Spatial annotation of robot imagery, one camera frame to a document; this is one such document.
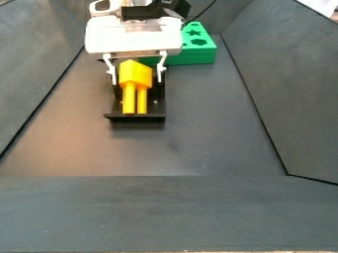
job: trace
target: white mounting plate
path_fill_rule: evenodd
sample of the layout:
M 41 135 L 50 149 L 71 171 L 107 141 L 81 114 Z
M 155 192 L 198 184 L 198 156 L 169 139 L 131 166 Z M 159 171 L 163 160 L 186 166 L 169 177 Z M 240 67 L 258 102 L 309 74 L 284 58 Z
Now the white mounting plate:
M 328 18 L 332 17 L 334 10 L 338 6 L 338 0 L 297 0 L 308 5 L 314 11 L 321 13 Z
M 89 53 L 113 53 L 129 57 L 141 55 L 169 55 L 182 50 L 181 19 L 163 17 L 145 22 L 123 23 L 114 15 L 94 17 L 86 29 L 86 49 Z

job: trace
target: bin floor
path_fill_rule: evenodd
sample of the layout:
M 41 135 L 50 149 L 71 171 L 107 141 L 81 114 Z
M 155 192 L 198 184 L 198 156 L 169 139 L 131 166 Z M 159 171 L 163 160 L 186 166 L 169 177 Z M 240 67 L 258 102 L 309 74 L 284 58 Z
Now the bin floor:
M 2 158 L 0 252 L 338 249 L 337 186 L 284 174 L 214 38 L 214 65 L 169 69 L 157 126 L 103 118 L 106 66 L 81 55 Z
M 86 52 L 0 163 L 0 176 L 284 175 L 220 36 L 216 64 L 171 66 L 167 121 L 113 125 L 106 65 Z

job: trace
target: green block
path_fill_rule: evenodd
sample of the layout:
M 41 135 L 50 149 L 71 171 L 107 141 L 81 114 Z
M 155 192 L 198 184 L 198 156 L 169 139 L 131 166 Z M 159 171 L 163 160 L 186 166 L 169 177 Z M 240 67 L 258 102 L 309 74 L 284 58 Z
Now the green block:
M 199 22 L 191 22 L 182 30 L 182 52 L 169 56 L 166 65 L 212 64 L 216 62 L 217 45 Z M 155 66 L 161 58 L 142 57 L 141 62 Z

